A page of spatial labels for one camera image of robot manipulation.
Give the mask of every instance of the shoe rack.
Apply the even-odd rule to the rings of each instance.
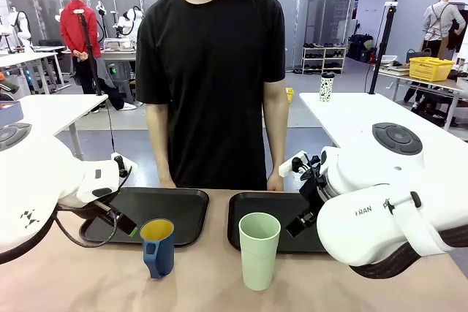
[[[339,54],[339,57],[333,57],[335,52]],[[319,58],[306,58],[307,54],[318,55]],[[344,69],[344,58],[346,57],[346,47],[303,47],[302,48],[302,73],[317,73],[322,74],[323,72],[338,72],[342,73]],[[337,67],[325,67],[332,62],[341,63]],[[320,68],[309,68],[309,66],[319,66]]]

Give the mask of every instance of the cup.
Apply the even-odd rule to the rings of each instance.
[[[333,88],[333,79],[335,74],[326,72],[322,74],[322,79],[320,81],[320,90],[319,90],[319,100],[321,102],[329,102],[331,90]]]
[[[168,275],[174,267],[174,224],[158,218],[146,222],[140,230],[143,261],[153,279]]]
[[[254,212],[239,221],[242,277],[246,286],[261,291],[271,284],[281,224],[268,213]]]

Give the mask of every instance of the yellow basket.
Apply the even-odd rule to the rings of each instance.
[[[455,62],[439,58],[411,58],[409,76],[419,80],[437,82],[446,80]]]
[[[287,102],[291,103],[293,101],[294,89],[286,88],[286,93],[287,93]]]

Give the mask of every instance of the person in red jacket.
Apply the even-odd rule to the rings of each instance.
[[[93,64],[96,68],[98,74],[98,84],[101,87],[102,91],[109,96],[109,101],[112,106],[115,107],[118,111],[125,110],[134,110],[136,106],[132,104],[127,104],[122,99],[118,89],[115,87],[110,87],[106,84],[105,80],[102,79],[102,75],[106,75],[107,72],[104,69],[99,69],[97,60],[100,60],[101,49],[99,48],[99,43],[97,40],[97,19],[96,13],[90,7],[85,5],[86,0],[72,0],[64,8],[60,16],[60,32],[61,36],[64,38],[65,44],[72,51],[73,65],[75,66],[76,75],[81,83],[81,88],[83,89],[84,94],[95,94],[93,87],[93,74],[91,70],[91,65]],[[84,10],[84,16],[86,23],[88,24],[88,33],[91,45],[93,46],[93,56],[95,60],[92,60],[88,57],[88,50],[86,49],[86,42],[83,33],[83,27],[81,26],[80,19],[78,15],[73,11],[77,9]],[[95,107],[92,113],[99,112],[99,106]]]

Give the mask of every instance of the black t-shirt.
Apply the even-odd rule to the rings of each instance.
[[[169,104],[177,186],[266,189],[263,83],[284,79],[277,0],[158,0],[138,32],[137,99]]]

